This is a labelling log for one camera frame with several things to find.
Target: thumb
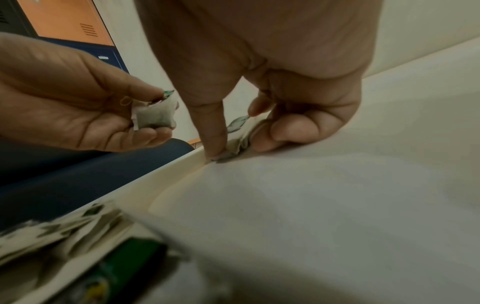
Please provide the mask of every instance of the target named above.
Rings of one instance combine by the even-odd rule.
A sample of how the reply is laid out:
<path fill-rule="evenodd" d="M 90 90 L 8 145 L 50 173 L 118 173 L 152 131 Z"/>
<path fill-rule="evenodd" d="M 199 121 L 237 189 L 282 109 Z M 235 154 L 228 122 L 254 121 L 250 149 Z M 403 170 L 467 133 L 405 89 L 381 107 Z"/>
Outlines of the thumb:
<path fill-rule="evenodd" d="M 83 61 L 98 85 L 105 90 L 144 102 L 158 100 L 164 96 L 162 89 L 149 85 L 137 77 L 93 56 L 84 56 Z"/>

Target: hand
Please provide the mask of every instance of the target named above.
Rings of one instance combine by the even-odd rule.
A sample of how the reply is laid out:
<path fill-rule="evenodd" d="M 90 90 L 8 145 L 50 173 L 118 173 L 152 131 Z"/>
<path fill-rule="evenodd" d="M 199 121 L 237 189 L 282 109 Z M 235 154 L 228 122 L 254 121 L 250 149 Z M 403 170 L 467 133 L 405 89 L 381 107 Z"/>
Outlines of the hand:
<path fill-rule="evenodd" d="M 0 34 L 0 136 L 75 150 L 160 145 L 169 128 L 131 130 L 129 99 L 164 92 L 75 49 Z"/>
<path fill-rule="evenodd" d="M 257 151 L 335 133 L 360 104 L 381 0 L 137 0 L 150 45 L 215 158 L 226 145 L 222 100 L 244 76 L 259 88 Z"/>

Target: vent slot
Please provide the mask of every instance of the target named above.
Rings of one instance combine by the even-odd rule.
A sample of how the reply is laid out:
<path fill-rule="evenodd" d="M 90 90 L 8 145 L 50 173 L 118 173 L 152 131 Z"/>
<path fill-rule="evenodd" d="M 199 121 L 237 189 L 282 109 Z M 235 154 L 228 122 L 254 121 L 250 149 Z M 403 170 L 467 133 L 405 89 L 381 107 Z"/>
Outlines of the vent slot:
<path fill-rule="evenodd" d="M 0 23 L 9 24 L 9 22 L 7 21 L 7 18 L 5 17 L 5 15 L 4 15 L 4 13 L 2 12 L 2 10 L 0 10 Z"/>
<path fill-rule="evenodd" d="M 83 23 L 80 23 L 80 26 L 81 26 L 81 30 L 85 33 L 85 35 L 98 37 L 98 34 L 95 31 L 95 28 L 93 26 L 88 24 L 83 24 Z"/>

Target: orange panel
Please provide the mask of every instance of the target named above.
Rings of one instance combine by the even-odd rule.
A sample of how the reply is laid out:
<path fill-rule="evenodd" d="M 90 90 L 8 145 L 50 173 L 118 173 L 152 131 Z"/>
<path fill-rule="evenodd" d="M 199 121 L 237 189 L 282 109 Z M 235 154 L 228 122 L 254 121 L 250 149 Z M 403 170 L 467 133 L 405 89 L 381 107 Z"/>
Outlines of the orange panel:
<path fill-rule="evenodd" d="M 18 3 L 41 37 L 114 45 L 92 0 L 18 0 Z"/>

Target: tea bag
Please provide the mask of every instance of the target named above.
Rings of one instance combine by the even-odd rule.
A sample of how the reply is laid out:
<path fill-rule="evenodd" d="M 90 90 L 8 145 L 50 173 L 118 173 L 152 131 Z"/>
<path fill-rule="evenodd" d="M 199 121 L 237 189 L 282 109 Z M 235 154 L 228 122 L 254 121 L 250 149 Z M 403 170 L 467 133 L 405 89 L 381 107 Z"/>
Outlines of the tea bag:
<path fill-rule="evenodd" d="M 174 113 L 179 102 L 174 91 L 165 91 L 163 98 L 158 102 L 142 102 L 133 100 L 131 106 L 131 120 L 133 130 L 141 128 L 175 128 L 177 123 L 174 120 Z"/>
<path fill-rule="evenodd" d="M 264 113 L 255 117 L 246 115 L 234 119 L 226 128 L 228 131 L 228 139 L 225 151 L 220 155 L 218 160 L 235 157 L 241 151 L 248 148 L 250 145 L 250 133 L 267 117 L 268 113 Z"/>

